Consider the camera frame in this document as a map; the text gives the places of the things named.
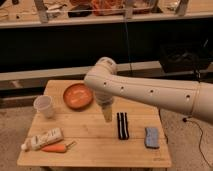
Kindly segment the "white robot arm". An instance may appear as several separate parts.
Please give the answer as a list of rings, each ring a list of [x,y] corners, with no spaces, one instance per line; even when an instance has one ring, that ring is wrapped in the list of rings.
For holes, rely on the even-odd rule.
[[[84,77],[84,83],[104,106],[119,96],[185,114],[213,125],[213,84],[118,76],[116,63],[100,58]]]

